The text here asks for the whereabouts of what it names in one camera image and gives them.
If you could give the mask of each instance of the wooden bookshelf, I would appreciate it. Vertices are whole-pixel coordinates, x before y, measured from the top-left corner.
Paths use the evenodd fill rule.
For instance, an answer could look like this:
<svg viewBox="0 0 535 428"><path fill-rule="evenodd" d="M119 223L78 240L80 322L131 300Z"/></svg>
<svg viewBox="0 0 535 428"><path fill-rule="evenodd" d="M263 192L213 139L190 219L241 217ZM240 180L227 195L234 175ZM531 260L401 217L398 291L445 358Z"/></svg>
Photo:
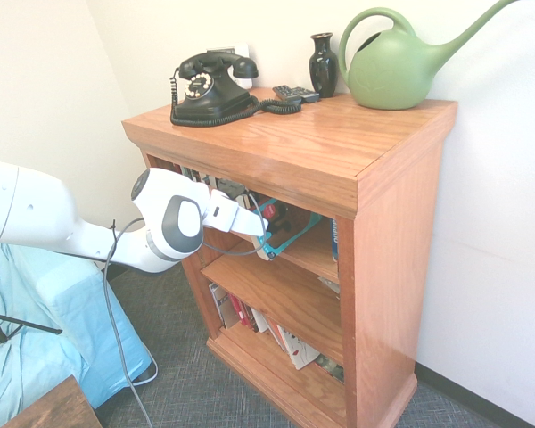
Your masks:
<svg viewBox="0 0 535 428"><path fill-rule="evenodd" d="M251 242L249 236L235 235L244 241ZM331 226L328 218L321 219L313 228L287 247L279 257L339 283L337 262L333 260L331 252Z"/></svg>
<svg viewBox="0 0 535 428"><path fill-rule="evenodd" d="M183 260L212 352L298 426L392 428L416 390L440 158L456 110L426 100L376 111L338 95L298 114L260 112L216 128L172 126L169 106L123 122L149 167L173 162L229 178L337 221L338 263L325 219L272 261L206 247ZM205 240L251 247L215 230ZM340 284L340 300L319 276ZM225 329L210 281L342 364L345 384L315 365L295 370L265 334Z"/></svg>
<svg viewBox="0 0 535 428"><path fill-rule="evenodd" d="M346 423L345 389L323 369L311 364L296 370L265 333L243 325L222 329L210 349L267 399L302 426L339 428Z"/></svg>
<svg viewBox="0 0 535 428"><path fill-rule="evenodd" d="M249 243L232 251L253 249ZM285 259L222 256L202 270L252 308L342 365L341 308L337 294L317 275Z"/></svg>

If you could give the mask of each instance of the white wall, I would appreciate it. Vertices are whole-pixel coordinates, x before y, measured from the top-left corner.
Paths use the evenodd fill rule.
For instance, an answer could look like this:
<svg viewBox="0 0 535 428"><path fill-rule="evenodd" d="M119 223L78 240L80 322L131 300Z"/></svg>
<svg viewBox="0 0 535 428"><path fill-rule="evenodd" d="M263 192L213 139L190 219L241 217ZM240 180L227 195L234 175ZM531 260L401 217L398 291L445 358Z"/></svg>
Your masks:
<svg viewBox="0 0 535 428"><path fill-rule="evenodd" d="M336 52L349 21L382 5L442 43L492 1L87 4L137 114L170 103L173 70L206 47L247 42L257 86L309 87L311 34L332 31ZM387 26L360 24L350 54ZM442 69L430 97L458 100L459 113L442 165L418 360L535 424L535 0L509 5L482 29Z"/></svg>
<svg viewBox="0 0 535 428"><path fill-rule="evenodd" d="M85 219L124 226L144 170L129 116L85 1L0 0L0 161L58 177Z"/></svg>

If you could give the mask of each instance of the bookshelf top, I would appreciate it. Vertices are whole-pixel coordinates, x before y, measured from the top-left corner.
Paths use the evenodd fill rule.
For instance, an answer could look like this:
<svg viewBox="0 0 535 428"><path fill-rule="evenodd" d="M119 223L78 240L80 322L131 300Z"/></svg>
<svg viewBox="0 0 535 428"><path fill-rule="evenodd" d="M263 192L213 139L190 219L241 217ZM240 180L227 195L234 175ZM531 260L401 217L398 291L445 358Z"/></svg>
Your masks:
<svg viewBox="0 0 535 428"><path fill-rule="evenodd" d="M260 100L271 89L254 88ZM170 106L123 121L145 155L226 177L320 212L354 218L359 195L443 141L457 104L426 100L406 111L361 107L349 94L303 104L300 113L259 112L214 128L170 124Z"/></svg>

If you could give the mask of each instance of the green watering can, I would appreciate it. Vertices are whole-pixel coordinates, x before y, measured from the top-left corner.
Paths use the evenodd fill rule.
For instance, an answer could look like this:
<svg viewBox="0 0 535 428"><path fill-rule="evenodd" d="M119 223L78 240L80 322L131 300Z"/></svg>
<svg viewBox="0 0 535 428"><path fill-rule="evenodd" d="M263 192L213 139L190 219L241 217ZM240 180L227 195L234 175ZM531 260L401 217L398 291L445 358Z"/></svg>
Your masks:
<svg viewBox="0 0 535 428"><path fill-rule="evenodd" d="M357 15L345 29L339 45L339 70L357 103L383 110L409 109L430 91L434 76L457 50L497 12L517 0L499 0L469 29L444 45L428 45L398 12L375 7ZM392 29L371 36L355 53L347 71L345 49L352 30L363 19L381 15Z"/></svg>

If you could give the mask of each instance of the black rotary telephone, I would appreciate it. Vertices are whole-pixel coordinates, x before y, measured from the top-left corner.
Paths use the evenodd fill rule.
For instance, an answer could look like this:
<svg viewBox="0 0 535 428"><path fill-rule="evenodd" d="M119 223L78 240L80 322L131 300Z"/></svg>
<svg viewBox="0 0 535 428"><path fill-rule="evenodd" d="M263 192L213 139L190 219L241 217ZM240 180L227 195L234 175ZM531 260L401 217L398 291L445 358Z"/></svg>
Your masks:
<svg viewBox="0 0 535 428"><path fill-rule="evenodd" d="M233 67L235 78L256 78L258 67L250 58L234 53L201 53L183 61L170 78L172 105L170 121L184 127L215 127L249 118L259 110L275 114L291 114L301 110L300 104L278 100L258 101L239 87L228 75ZM188 80L185 100L178 104L177 79Z"/></svg>

